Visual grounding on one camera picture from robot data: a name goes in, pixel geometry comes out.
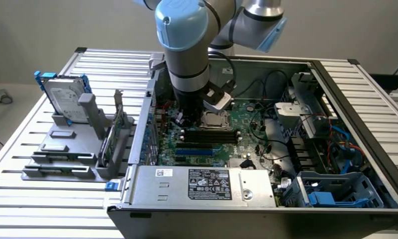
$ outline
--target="robotic arm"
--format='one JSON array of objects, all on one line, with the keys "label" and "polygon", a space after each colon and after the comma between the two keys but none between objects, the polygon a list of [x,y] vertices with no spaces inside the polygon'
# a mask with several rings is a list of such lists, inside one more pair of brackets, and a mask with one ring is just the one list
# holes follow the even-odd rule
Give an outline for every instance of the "robotic arm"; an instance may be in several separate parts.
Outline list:
[{"label": "robotic arm", "polygon": [[268,52],[287,18],[281,0],[135,0],[156,11],[157,35],[177,102],[180,121],[193,124],[204,108],[219,114],[229,105],[236,82],[221,88],[209,81],[208,51],[233,44]]}]

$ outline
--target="gray wall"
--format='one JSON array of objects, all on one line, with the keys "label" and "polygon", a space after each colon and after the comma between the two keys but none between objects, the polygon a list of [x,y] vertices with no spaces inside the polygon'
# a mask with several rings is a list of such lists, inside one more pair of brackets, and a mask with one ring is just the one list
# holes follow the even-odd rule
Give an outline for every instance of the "gray wall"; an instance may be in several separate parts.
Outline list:
[{"label": "gray wall", "polygon": [[[273,56],[356,58],[398,65],[398,0],[284,0],[289,22]],[[77,46],[160,50],[153,13],[131,0],[0,0],[0,82],[33,83]],[[239,47],[239,54],[260,54]]]}]

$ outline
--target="blue pcie slot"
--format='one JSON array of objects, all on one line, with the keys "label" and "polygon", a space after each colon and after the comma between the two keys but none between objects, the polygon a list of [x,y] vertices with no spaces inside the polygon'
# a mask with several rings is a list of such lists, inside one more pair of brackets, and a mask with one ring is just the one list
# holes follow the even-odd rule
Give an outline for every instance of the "blue pcie slot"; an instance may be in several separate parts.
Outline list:
[{"label": "blue pcie slot", "polygon": [[200,156],[213,156],[213,150],[189,150],[177,149],[176,155],[200,155]]}]

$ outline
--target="slotted metal surface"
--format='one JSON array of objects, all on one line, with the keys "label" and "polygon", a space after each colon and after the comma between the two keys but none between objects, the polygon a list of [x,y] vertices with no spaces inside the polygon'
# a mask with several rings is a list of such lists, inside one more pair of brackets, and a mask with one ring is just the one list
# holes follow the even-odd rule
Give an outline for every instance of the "slotted metal surface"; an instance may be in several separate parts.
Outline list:
[{"label": "slotted metal surface", "polygon": [[[151,79],[149,57],[151,53],[144,52],[88,49],[72,56],[60,74],[88,74],[97,105],[107,114],[115,113],[115,89],[124,90],[125,111],[137,120]],[[323,63],[398,165],[398,116],[348,61],[324,60]],[[105,183],[20,178],[21,169],[52,126],[52,111],[43,96],[0,152],[0,238],[120,239],[123,235],[103,209]],[[115,192],[109,196],[116,200],[120,194]],[[390,232],[382,233],[374,238],[392,238],[385,234]]]}]

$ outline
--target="floor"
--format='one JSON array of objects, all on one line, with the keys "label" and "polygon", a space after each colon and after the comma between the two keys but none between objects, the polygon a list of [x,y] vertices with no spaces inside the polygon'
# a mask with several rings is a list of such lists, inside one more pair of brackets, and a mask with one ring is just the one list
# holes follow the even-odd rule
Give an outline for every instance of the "floor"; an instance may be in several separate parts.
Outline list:
[{"label": "floor", "polygon": [[0,104],[0,141],[5,143],[43,95],[39,85],[0,84],[13,97],[13,103]]}]

